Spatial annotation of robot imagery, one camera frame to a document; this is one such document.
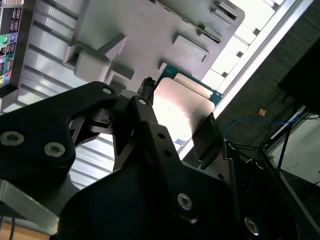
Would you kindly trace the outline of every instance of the rectangular slot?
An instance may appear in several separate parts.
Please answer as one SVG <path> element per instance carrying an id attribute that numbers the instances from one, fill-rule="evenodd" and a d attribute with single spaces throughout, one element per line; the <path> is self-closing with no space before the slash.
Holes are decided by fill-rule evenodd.
<path id="1" fill-rule="evenodd" d="M 15 12 L 15 20 L 20 20 L 21 8 L 17 9 Z"/>
<path id="2" fill-rule="evenodd" d="M 3 56 L 5 56 L 7 53 L 7 47 L 3 46 L 0 48 L 0 58 L 2 58 Z"/>
<path id="3" fill-rule="evenodd" d="M 12 13 L 11 13 L 11 19 L 12 19 L 12 20 L 15 20 L 15 19 L 16 19 L 16 14 L 17 14 L 17 11 L 16 11 L 16 10 L 13 10 Z"/>
<path id="4" fill-rule="evenodd" d="M 8 61 L 6 63 L 6 67 L 5 67 L 6 72 L 7 73 L 10 72 L 12 70 L 13 66 L 14 66 L 14 58 L 13 57 L 9 57 Z"/>
<path id="5" fill-rule="evenodd" d="M 231 18 L 232 20 L 236 20 L 237 16 L 235 13 L 235 10 L 232 9 L 230 6 L 228 6 L 225 2 L 220 1 L 217 3 L 217 6 L 220 8 L 220 10 L 226 14 L 229 18 Z"/>
<path id="6" fill-rule="evenodd" d="M 14 30 L 15 32 L 18 32 L 18 29 L 19 29 L 19 22 L 16 21 L 16 22 L 14 22 L 13 30 Z"/>
<path id="7" fill-rule="evenodd" d="M 10 46 L 10 53 L 13 54 L 16 50 L 16 44 L 15 43 L 12 43 L 11 46 Z"/>
<path id="8" fill-rule="evenodd" d="M 14 26 L 15 26 L 15 23 L 11 22 L 11 24 L 10 24 L 10 32 L 14 31 Z"/>

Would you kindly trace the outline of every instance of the metal plate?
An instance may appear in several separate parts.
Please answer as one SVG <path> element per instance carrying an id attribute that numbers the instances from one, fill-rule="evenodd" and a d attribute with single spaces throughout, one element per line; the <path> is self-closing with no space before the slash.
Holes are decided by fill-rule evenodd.
<path id="1" fill-rule="evenodd" d="M 168 77 L 154 92 L 155 116 L 167 127 L 176 149 L 192 137 L 214 108 L 213 102 Z"/>
<path id="2" fill-rule="evenodd" d="M 213 26 L 221 25 L 221 21 L 211 18 Z M 162 60 L 201 80 L 237 28 L 224 26 L 230 33 L 222 35 L 220 44 L 208 41 L 197 34 L 193 24 L 148 0 L 91 0 L 81 21 L 82 24 L 76 28 L 77 40 L 94 49 L 119 33 L 128 37 L 115 61 L 135 71 L 132 80 L 126 84 L 127 89 L 132 91 L 137 91 L 143 79 L 149 76 L 159 78 L 159 63 Z M 192 54 L 194 51 L 190 51 L 189 46 L 175 47 L 173 43 L 179 35 L 207 51 L 205 59 L 197 59 L 198 56 Z"/>

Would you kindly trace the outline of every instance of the screw head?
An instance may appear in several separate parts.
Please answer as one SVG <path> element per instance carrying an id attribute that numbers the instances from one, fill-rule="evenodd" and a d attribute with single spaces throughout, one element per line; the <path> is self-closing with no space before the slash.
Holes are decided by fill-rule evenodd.
<path id="1" fill-rule="evenodd" d="M 110 89 L 108 89 L 108 88 L 103 88 L 102 91 L 104 93 L 106 93 L 106 94 L 111 94 L 112 93 L 112 91 Z"/>
<path id="2" fill-rule="evenodd" d="M 44 153 L 50 157 L 59 158 L 66 151 L 66 148 L 58 142 L 49 142 L 44 146 Z"/>
<path id="3" fill-rule="evenodd" d="M 1 134 L 0 142 L 5 146 L 18 146 L 25 141 L 25 136 L 17 131 L 6 131 Z"/>
<path id="4" fill-rule="evenodd" d="M 179 193 L 178 203 L 184 210 L 190 211 L 192 209 L 192 201 L 187 194 Z"/>
<path id="5" fill-rule="evenodd" d="M 139 99 L 139 103 L 141 103 L 143 105 L 147 105 L 147 102 L 145 100 L 143 100 L 142 98 Z"/>
<path id="6" fill-rule="evenodd" d="M 250 218 L 250 217 L 245 217 L 244 218 L 244 223 L 246 225 L 246 227 L 248 228 L 248 230 L 255 236 L 259 236 L 260 235 L 260 231 L 259 228 L 257 226 L 257 224 Z"/>

